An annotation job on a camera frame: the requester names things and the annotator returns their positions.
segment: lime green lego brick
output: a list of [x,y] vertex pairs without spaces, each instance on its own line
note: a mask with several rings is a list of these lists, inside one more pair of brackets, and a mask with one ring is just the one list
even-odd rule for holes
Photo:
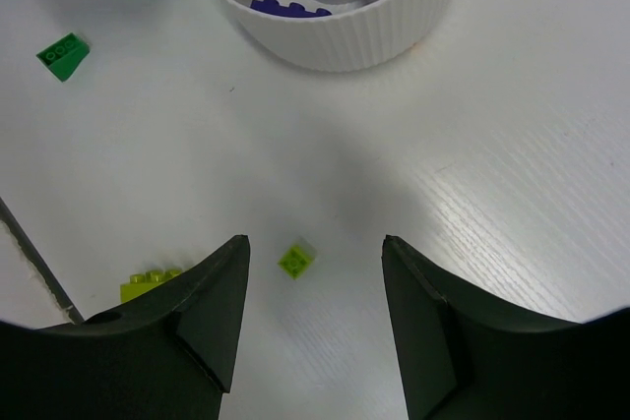
[[124,304],[136,297],[140,297],[142,294],[161,286],[181,273],[182,270],[180,268],[171,268],[166,272],[150,270],[146,274],[133,274],[129,276],[128,283],[120,284],[120,303]]
[[88,53],[88,44],[70,33],[37,54],[37,58],[63,83],[73,75]]
[[307,253],[304,248],[299,245],[293,245],[278,264],[293,279],[297,279],[304,274],[313,260],[313,256]]

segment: white table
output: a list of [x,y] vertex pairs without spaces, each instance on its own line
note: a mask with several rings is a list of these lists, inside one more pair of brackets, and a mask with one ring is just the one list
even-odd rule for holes
[[[84,316],[250,235],[221,419],[407,418],[380,246],[510,301],[630,303],[627,0],[455,0],[351,75],[296,70],[214,0],[0,0],[0,195]],[[93,51],[66,84],[35,54]],[[319,259],[276,265],[297,237]]]

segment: green object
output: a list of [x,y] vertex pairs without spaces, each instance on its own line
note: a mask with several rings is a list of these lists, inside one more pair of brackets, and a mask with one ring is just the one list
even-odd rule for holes
[[37,58],[63,83],[73,75],[89,52],[88,44],[70,33],[41,51]]
[[182,270],[180,268],[172,268],[166,272],[150,270],[146,274],[133,274],[129,277],[128,283],[120,284],[120,303],[124,304],[136,297],[140,297],[142,294],[155,289],[181,273]]
[[280,267],[292,278],[299,278],[313,262],[313,256],[301,246],[293,245],[278,262]]

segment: purple lego brick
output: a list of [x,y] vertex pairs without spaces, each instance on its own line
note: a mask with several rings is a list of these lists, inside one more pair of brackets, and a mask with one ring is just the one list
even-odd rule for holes
[[288,7],[280,5],[278,0],[252,0],[250,7],[264,14],[277,15],[290,19],[313,19],[315,17],[328,17],[333,15],[326,9],[317,9],[309,12],[302,4],[291,2]]

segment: black strip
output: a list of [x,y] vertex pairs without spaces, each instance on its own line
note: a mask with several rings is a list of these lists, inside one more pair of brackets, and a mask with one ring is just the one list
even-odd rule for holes
[[63,290],[63,287],[46,264],[46,261],[43,260],[39,251],[35,248],[31,239],[22,229],[22,226],[20,226],[16,218],[9,211],[9,208],[6,206],[2,198],[0,198],[0,221],[4,221],[9,228],[9,231],[18,241],[18,245],[20,245],[20,249],[22,250],[22,253],[24,253],[24,256],[29,259],[39,274],[41,274],[44,282],[48,286],[48,289],[57,300],[57,304],[59,304],[62,310],[68,314],[68,317],[74,324],[81,324],[84,321],[84,318],[79,313],[72,300],[70,300],[66,291]]

